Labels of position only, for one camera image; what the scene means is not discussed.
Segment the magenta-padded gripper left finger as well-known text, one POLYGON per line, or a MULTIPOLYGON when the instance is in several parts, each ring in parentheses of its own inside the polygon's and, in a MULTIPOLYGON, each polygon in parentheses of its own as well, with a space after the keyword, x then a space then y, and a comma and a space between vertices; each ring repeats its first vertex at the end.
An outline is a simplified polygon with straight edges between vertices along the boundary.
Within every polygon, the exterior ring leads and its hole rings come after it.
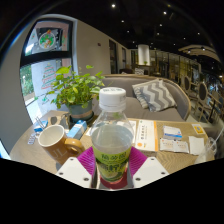
POLYGON ((97 168, 93 149, 85 150, 78 157, 68 158, 56 175, 81 187, 95 188, 97 168))

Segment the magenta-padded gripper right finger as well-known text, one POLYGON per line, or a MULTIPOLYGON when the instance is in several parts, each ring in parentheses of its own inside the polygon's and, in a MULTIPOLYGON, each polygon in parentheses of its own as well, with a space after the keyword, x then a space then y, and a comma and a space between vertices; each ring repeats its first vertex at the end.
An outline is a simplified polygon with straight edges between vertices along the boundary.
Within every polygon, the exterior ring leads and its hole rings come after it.
POLYGON ((168 171, 155 157, 147 157, 132 147, 128 163, 128 185, 140 188, 168 176, 168 171))

